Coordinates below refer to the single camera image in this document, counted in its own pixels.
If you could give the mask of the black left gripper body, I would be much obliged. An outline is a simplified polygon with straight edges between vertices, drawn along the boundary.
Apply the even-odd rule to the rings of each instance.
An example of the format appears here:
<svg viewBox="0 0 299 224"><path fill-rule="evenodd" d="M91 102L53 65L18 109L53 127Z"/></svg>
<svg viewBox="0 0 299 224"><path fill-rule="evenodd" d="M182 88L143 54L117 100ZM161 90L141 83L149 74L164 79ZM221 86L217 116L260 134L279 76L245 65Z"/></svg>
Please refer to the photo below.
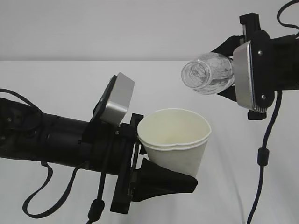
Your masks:
<svg viewBox="0 0 299 224"><path fill-rule="evenodd" d="M137 139L137 125L143 115L133 113L130 123L122 123L116 128L102 124L100 134L95 139L89 163L89 170L100 172L100 182L96 199L89 214L101 214L106 175L117 176L110 210L127 214L132 202L137 178L136 164L141 148Z"/></svg>

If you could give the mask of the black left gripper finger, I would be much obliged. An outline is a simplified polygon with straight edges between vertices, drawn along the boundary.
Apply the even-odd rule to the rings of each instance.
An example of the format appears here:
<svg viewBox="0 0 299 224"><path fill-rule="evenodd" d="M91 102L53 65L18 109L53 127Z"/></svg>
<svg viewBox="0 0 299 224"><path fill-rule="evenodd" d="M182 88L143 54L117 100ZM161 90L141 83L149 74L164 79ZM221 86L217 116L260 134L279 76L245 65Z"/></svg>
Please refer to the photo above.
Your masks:
<svg viewBox="0 0 299 224"><path fill-rule="evenodd" d="M163 168L147 159L142 160L132 201L141 202L157 196L192 193L198 181L190 176Z"/></svg>

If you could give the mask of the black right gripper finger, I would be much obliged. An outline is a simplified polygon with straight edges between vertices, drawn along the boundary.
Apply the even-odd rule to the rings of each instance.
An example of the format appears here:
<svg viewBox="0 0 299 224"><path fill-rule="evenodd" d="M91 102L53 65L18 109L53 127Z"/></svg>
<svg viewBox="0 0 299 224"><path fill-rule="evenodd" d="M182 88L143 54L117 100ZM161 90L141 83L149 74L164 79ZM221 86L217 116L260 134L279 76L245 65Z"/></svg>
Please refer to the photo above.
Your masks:
<svg viewBox="0 0 299 224"><path fill-rule="evenodd" d="M232 85L232 86L228 87L227 89L217 93L217 95L225 97L225 98L227 98L231 101L237 102L235 86L234 85Z"/></svg>
<svg viewBox="0 0 299 224"><path fill-rule="evenodd" d="M234 50L244 41L243 35L234 35L226 39L220 46L211 51L211 53L221 54L226 57L233 56Z"/></svg>

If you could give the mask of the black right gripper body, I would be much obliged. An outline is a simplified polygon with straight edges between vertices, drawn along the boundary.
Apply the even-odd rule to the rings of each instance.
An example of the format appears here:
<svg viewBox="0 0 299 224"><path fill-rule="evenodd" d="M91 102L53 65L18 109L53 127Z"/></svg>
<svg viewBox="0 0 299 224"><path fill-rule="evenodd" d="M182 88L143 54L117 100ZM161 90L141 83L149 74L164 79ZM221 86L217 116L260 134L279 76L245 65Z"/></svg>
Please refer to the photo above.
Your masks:
<svg viewBox="0 0 299 224"><path fill-rule="evenodd" d="M244 43L239 46L239 105L249 120L263 120L278 91L299 88L299 40L294 35L271 39L259 15L240 16Z"/></svg>

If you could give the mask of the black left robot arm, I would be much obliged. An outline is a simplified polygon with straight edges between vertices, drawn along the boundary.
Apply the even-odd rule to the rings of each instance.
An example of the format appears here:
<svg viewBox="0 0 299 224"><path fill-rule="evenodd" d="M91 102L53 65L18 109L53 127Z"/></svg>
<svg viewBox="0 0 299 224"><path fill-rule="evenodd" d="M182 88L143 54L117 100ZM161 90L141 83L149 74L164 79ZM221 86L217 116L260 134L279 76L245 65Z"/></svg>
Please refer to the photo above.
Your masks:
<svg viewBox="0 0 299 224"><path fill-rule="evenodd" d="M14 160L40 161L116 175L112 212L126 214L132 202L156 196L192 193L197 180L143 159L137 125L143 119L132 114L130 123L114 127L106 122L85 122L40 113L29 105L0 100L0 155Z"/></svg>

